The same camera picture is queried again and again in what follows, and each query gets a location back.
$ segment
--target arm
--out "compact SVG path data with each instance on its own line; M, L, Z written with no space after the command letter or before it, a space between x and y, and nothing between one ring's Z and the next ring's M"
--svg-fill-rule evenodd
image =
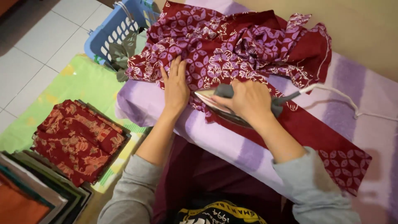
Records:
M165 84L165 107L148 137L131 156L115 186L112 199L99 215L99 224L150 222L154 192L168 155L167 146L174 125L188 103L185 66L186 62L181 62L179 56L172 61L169 76L161 68Z
M232 99L213 99L245 119L263 138L274 157L273 167L292 196L293 214L299 223L360 223L351 201L341 195L318 154L302 147L271 112L266 85L232 82Z

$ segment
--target tiled floor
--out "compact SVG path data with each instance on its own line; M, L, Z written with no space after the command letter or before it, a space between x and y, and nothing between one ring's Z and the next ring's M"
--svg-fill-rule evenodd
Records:
M0 24L0 133L77 53L112 11L96 0L25 0Z

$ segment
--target hand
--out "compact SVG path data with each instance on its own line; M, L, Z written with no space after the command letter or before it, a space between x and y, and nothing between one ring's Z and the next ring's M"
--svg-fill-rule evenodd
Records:
M181 61L181 56L172 60L170 73L167 76L166 70L160 67L164 82L163 113L178 118L188 104L189 88L185 82L186 61Z
M232 99L219 96L212 96L212 99L233 110L254 128L264 119L275 118L271 112L271 95L265 84L252 81L241 83L235 79L231 85L234 89Z

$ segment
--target red batik cloth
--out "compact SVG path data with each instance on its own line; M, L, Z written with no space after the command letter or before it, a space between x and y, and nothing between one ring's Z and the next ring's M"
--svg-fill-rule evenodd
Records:
M78 101L55 105L33 135L32 150L79 186L94 183L125 140L122 129Z
M160 66L169 69L177 55L187 61L189 104L218 124L266 147L256 131L211 113L193 91L230 84L233 79L266 84L272 96L282 94L265 77L290 78L299 88L324 82L331 60L331 38L323 24L303 25L310 15L293 14L289 21L273 11L224 16L214 10L166 2L159 20L147 31L142 53L131 57L126 75L164 83ZM325 168L341 187L356 195L371 157L293 101L283 105L278 121L297 141L318 150Z

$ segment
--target gray clothing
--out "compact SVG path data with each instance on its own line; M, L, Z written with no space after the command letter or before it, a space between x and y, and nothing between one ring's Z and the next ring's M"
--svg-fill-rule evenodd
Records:
M351 201L342 196L324 169L318 153L310 147L305 149L308 153L301 158L273 164L293 198L296 220L301 224L360 223L359 215L351 209ZM112 199L99 215L98 223L149 223L154 191L161 174L161 167L137 155L131 156Z

